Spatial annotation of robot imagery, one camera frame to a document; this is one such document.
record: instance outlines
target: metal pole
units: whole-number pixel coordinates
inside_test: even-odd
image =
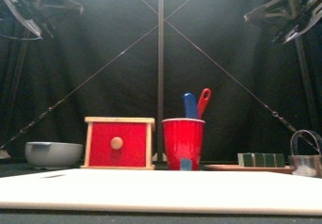
[[[164,120],[164,0],[160,0],[160,83],[158,83],[158,161],[164,160],[164,130],[162,130],[162,120]]]

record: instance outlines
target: white table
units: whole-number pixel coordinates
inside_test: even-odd
[[[5,209],[322,216],[322,180],[271,172],[69,169],[0,187]]]

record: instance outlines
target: green object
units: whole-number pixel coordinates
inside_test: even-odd
[[[265,153],[266,168],[276,168],[276,154]]]
[[[257,168],[264,168],[266,166],[265,154],[261,152],[257,152],[253,154],[253,158],[254,158],[254,166]]]
[[[252,153],[238,153],[238,164],[241,167],[254,167]]]
[[[283,153],[276,154],[276,166],[284,168],[287,166],[285,155]]]

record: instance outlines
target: red utensil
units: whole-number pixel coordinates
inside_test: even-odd
[[[212,90],[209,88],[206,88],[202,92],[202,95],[201,95],[201,98],[198,101],[198,117],[200,117],[200,119],[204,116],[210,97],[212,97]]]

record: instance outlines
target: blue utensil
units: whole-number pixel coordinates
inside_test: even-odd
[[[190,119],[197,119],[200,117],[200,113],[196,95],[190,92],[185,93],[184,102],[186,117]]]

